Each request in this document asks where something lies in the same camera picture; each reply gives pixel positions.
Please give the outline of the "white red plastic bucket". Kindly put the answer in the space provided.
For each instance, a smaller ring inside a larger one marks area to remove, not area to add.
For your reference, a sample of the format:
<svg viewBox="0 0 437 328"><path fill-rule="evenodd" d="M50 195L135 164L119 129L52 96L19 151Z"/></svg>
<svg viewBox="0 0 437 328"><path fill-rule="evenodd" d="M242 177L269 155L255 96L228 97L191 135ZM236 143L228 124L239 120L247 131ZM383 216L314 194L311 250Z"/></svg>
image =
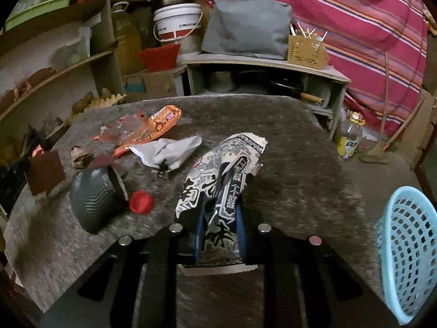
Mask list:
<svg viewBox="0 0 437 328"><path fill-rule="evenodd" d="M153 35L160 43L177 42L201 27L200 4L184 3L158 9L153 16Z"/></svg>

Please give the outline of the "dark red cardboard piece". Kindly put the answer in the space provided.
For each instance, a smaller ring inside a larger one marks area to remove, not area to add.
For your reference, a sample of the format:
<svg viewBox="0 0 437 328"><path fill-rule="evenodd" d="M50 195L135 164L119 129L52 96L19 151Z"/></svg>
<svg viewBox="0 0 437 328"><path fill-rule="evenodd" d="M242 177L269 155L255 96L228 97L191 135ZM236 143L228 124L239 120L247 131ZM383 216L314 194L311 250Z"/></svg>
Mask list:
<svg viewBox="0 0 437 328"><path fill-rule="evenodd" d="M25 178L32 196L51 192L66 179L58 152L51 150L32 157Z"/></svg>

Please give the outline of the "oil bottle with yellow label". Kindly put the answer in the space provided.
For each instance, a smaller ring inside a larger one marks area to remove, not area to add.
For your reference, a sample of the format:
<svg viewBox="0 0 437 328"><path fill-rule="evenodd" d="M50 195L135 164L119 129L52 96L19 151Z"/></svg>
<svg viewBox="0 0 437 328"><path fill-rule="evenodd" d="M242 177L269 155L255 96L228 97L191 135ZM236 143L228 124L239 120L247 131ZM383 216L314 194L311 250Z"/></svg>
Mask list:
<svg viewBox="0 0 437 328"><path fill-rule="evenodd" d="M362 115L354 111L337 126L333 141L340 157L349 159L353 156L361 141L364 125L365 120Z"/></svg>

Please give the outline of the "woven yellow chopstick holder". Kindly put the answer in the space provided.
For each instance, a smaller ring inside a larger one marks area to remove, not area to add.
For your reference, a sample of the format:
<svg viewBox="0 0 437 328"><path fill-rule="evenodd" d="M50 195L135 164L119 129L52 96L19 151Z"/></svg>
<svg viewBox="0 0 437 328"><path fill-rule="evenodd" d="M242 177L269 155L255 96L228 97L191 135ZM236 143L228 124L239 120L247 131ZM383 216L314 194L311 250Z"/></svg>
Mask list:
<svg viewBox="0 0 437 328"><path fill-rule="evenodd" d="M329 56L322 41L289 36L287 61L294 65L321 69L328 66Z"/></svg>

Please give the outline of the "black white printed snack bag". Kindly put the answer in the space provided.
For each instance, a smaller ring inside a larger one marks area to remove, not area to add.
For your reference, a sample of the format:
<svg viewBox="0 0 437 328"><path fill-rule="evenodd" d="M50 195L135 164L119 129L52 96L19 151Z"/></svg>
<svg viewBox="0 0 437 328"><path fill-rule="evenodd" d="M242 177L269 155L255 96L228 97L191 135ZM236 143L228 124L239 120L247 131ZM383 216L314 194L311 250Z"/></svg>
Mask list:
<svg viewBox="0 0 437 328"><path fill-rule="evenodd" d="M258 268L244 263L240 256L235 205L261 167L259 159L266 146L267 139L254 133L233 134L199 158L187 174L176 205L176 222L189 231L187 249L194 256L191 262L180 265L186 276L237 274ZM196 205L200 194L208 198L207 229L200 259L196 260Z"/></svg>

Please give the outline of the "black ribbed plastic bowl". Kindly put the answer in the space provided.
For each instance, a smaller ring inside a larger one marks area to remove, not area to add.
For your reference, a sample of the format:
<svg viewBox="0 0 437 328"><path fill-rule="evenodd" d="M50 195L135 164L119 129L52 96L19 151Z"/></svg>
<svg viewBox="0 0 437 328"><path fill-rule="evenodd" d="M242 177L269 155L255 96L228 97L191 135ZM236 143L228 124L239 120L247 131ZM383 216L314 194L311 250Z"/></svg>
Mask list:
<svg viewBox="0 0 437 328"><path fill-rule="evenodd" d="M81 227L96 234L127 211L128 194L115 167L104 165L76 173L70 204Z"/></svg>

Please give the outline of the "green plastic basin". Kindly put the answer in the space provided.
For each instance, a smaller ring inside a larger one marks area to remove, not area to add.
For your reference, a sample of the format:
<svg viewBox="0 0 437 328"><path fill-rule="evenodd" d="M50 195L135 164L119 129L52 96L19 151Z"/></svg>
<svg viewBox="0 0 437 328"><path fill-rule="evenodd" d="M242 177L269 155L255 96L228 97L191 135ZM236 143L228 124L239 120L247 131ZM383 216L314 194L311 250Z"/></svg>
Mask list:
<svg viewBox="0 0 437 328"><path fill-rule="evenodd" d="M37 16L43 15L45 13L52 12L70 5L70 0L47 0L33 5L32 7L23 10L22 12L9 17L4 25L4 30L8 31L14 27L33 19Z"/></svg>

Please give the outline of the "large yellow oil jug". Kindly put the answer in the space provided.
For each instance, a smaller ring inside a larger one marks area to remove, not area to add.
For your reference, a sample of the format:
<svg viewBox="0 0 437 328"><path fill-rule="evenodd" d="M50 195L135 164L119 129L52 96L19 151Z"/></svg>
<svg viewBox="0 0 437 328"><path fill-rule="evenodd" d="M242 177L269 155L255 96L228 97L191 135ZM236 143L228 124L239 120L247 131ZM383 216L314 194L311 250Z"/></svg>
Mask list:
<svg viewBox="0 0 437 328"><path fill-rule="evenodd" d="M136 24L126 12L128 2L117 2L111 9L113 33L116 41L115 54L122 75L131 75L143 68L140 59L141 37Z"/></svg>

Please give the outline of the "wooden wall shelf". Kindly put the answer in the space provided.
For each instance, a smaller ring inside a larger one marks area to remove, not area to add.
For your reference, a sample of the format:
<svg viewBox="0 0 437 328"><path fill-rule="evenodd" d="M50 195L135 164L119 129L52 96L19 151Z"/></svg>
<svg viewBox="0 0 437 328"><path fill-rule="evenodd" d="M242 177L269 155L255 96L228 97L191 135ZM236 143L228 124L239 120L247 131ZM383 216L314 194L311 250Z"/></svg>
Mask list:
<svg viewBox="0 0 437 328"><path fill-rule="evenodd" d="M28 127L39 129L50 119L68 117L72 105L88 93L107 88L123 93L115 55L110 0L73 4L40 15L1 34L1 93L44 68L53 68L53 55L80 38L88 57L30 88L1 112L1 137L21 137Z"/></svg>

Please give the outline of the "clear red printed wrapper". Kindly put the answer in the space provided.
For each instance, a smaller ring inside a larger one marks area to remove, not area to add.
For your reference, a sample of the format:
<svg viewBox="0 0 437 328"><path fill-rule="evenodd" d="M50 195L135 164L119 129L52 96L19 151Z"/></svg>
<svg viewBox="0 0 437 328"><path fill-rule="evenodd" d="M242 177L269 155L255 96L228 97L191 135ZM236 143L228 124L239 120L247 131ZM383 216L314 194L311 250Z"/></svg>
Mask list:
<svg viewBox="0 0 437 328"><path fill-rule="evenodd" d="M126 141L140 137L144 131L148 130L149 117L142 111L119 117L109 124L100 127L99 134L92 136L91 139L104 143L122 145Z"/></svg>

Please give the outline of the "grey white cloth pouch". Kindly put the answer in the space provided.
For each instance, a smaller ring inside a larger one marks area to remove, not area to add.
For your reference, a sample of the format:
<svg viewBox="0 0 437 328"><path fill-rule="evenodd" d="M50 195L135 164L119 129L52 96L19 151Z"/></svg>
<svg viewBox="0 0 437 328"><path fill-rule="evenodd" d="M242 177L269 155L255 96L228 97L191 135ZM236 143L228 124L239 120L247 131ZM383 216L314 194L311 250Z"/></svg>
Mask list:
<svg viewBox="0 0 437 328"><path fill-rule="evenodd" d="M129 149L160 177L179 169L202 144L202 137L192 136L181 140L158 139L146 144L131 145Z"/></svg>

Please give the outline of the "grey felt table mat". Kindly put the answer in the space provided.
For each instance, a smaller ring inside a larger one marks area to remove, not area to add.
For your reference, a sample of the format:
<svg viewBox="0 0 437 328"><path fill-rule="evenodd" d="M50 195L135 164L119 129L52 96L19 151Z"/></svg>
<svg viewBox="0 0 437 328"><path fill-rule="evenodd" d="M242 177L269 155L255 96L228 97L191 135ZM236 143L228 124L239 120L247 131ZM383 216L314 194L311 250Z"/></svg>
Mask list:
<svg viewBox="0 0 437 328"><path fill-rule="evenodd" d="M75 171L70 150L95 154L111 146L95 139L101 126L140 110L152 114L167 104L181 109L170 139L199 135L201 146L170 176L158 178L139 158L119 159L128 192L148 191L155 206L147 215L125 212L96 235L84 231L69 200ZM379 259L373 226L361 192L338 157L327 133L299 101L285 96L207 95L122 104L89 111L56 143L67 179L49 195L22 190L6 225L6 256L31 298L49 309L119 236L154 235L174 218L184 180L196 160L235 133L267 140L261 169L244 189L244 202L264 219L295 237L320 235L375 291Z"/></svg>

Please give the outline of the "yellow egg carton tray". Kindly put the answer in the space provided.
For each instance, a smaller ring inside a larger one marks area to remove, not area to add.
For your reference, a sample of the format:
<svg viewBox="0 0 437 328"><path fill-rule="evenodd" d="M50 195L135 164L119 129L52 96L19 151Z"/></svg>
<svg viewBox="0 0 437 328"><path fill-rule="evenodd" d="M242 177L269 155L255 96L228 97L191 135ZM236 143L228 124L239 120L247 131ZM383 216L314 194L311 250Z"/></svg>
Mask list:
<svg viewBox="0 0 437 328"><path fill-rule="evenodd" d="M103 98L96 98L91 103L89 103L86 108L83 109L83 111L79 113L71 113L70 116L66 119L65 123L66 125L71 126L74 121L83 113L86 113L90 110L98 110L102 108L111 107L118 104L123 104L125 102L125 98L127 97L127 94L112 94L109 98L103 99Z"/></svg>

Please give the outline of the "red bottle cap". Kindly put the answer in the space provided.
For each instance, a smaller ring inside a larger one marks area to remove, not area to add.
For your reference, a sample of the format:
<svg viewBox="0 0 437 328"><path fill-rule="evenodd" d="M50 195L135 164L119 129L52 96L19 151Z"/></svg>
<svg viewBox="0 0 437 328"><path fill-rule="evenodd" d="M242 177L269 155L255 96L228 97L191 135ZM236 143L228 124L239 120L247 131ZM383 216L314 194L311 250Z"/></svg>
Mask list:
<svg viewBox="0 0 437 328"><path fill-rule="evenodd" d="M147 215L154 207L153 197L144 190L135 191L129 200L129 208L139 215Z"/></svg>

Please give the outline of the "orange snack wrapper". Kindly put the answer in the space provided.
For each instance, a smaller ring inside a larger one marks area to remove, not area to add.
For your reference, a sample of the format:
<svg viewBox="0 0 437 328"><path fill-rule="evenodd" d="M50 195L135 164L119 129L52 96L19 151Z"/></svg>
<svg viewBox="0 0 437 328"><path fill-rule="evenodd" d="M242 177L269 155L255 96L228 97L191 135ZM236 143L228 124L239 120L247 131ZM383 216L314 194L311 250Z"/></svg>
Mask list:
<svg viewBox="0 0 437 328"><path fill-rule="evenodd" d="M181 118L181 109L175 105L166 105L152 116L138 115L143 118L142 123L114 150L116 158L127 153L131 145L147 144L171 130Z"/></svg>

